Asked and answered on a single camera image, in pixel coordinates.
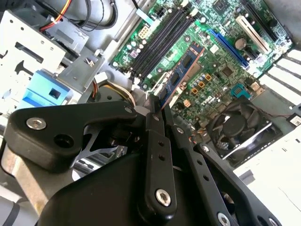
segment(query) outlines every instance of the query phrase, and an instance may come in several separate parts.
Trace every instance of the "green circuit board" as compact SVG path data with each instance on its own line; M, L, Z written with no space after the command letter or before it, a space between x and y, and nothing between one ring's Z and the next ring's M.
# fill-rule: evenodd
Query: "green circuit board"
M140 22L111 64L121 72L129 72L131 65L135 62L133 51L136 52L143 42L143 45L147 45L146 42L151 41L156 32L160 30L162 22L168 17L168 13L171 12L170 9L179 6L181 3L181 0L157 0L148 13L148 16L158 23L156 29L142 39L139 33L147 26L147 23L145 21ZM217 3L223 7L216 8ZM264 1L253 0L252 5L256 8L258 15L263 21L267 22L273 18ZM246 78L260 77L292 47L292 41L279 23L272 27L273 32L278 37L277 41L271 41L262 28L255 23L253 28L266 41L271 51L268 54L260 54L258 59L252 61L250 68L246 70L232 56L229 50L208 32L210 29L219 32L232 46L235 46L238 38L244 38L247 41L247 46L257 49L257 46L236 22L236 18L239 15L248 18L248 12L241 1L191 0L190 7L191 11L197 9L206 18L206 22L201 21L201 17L196 18L195 22L191 24L142 81L141 87L146 91L151 90L163 73L169 72L174 68L192 41L199 43L205 48L205 52L197 62L195 73L187 81L185 89L178 95L179 97L172 107L174 112L193 125L196 122L210 121L223 111L225 106L235 99L230 93L231 89L237 84L243 84ZM156 12L161 8L166 9L166 12L160 19L156 19ZM237 51L242 56L244 55L243 51ZM204 83L204 87L199 86L201 81ZM249 93L250 98L255 96L251 91Z

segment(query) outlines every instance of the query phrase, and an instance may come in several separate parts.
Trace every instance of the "screw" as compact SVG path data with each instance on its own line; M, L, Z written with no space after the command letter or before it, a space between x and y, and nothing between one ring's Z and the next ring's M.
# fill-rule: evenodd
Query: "screw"
M171 203L170 195L163 189L158 189L156 191L156 198L160 204L163 206L169 206Z
M26 121L26 125L34 130L42 130L46 128L46 122L41 118L30 118Z
M184 133L183 129L181 129L180 127L177 128L177 131L178 131L179 133L181 133L181 134Z
M278 224L272 218L269 218L269 221L273 226L278 226Z
M222 226L231 226L229 219L223 213L218 213L217 218Z
M133 113L132 109L130 109L129 107L125 107L124 109L129 113Z
M160 121L160 119L158 118L158 116L153 115L152 117L153 117L156 121Z
M209 152L209 148L207 148L206 146L202 146L202 149L203 149L205 152Z

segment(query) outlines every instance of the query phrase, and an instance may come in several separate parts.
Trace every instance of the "ram slot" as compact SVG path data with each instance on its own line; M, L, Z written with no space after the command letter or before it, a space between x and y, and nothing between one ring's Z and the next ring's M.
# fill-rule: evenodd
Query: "ram slot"
M176 89L193 68L204 50L205 48L197 44L195 41L190 44L185 54L181 57L179 63L177 63L176 67L173 69L170 79L158 95L161 109L163 109L172 99Z
M147 67L141 71L141 78L144 79L151 71L156 67L156 65L162 60L166 53L171 49L171 47L178 41L178 39L184 34L184 32L193 23L194 18L187 19L180 29L176 30L171 36L171 39L164 44L163 48L158 52L158 54L151 59L151 62L147 64Z
M208 30L231 54L238 62L243 66L243 68L248 69L249 63L234 49L233 46L220 34L215 33L213 30Z
M243 6L246 8L247 12L254 17L254 20L257 21L259 26L265 31L268 37L272 41L277 41L278 37L275 35L272 29L269 26L267 26L267 24L260 18L260 16L256 12L256 9L252 6L252 4L247 0L240 0L240 1L243 4Z
M267 54L271 51L269 45L265 42L265 40L262 39L262 37L260 37L260 35L254 30L254 28L251 26L251 24L247 21L247 19L244 16L237 17L236 22L252 39L252 41L256 44L260 52Z
M184 9L175 10L172 15L166 20L166 23L163 25L161 30L155 35L152 41L146 46L142 52L139 54L138 58L135 60L135 63L132 65L133 71L139 68L140 64L145 61L149 56L150 52L157 49L161 42L169 35L169 33L177 26L178 22L185 17Z

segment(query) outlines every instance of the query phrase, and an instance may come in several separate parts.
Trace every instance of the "black fan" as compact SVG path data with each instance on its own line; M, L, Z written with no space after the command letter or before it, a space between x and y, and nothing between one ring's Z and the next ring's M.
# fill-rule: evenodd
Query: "black fan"
M233 101L206 127L219 155L225 156L250 139L269 123L265 114L245 97ZM271 142L281 131L272 125L258 134L247 147L235 152L230 159L233 164L243 161L252 151Z

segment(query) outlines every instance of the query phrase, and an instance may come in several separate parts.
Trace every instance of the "white expansion slot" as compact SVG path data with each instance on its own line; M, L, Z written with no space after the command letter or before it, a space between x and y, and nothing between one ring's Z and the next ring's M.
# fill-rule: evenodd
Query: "white expansion slot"
M271 51L269 45L262 37L254 30L252 25L247 21L244 16L239 16L236 18L236 22L241 26L241 28L247 33L247 35L256 44L260 52L267 54Z

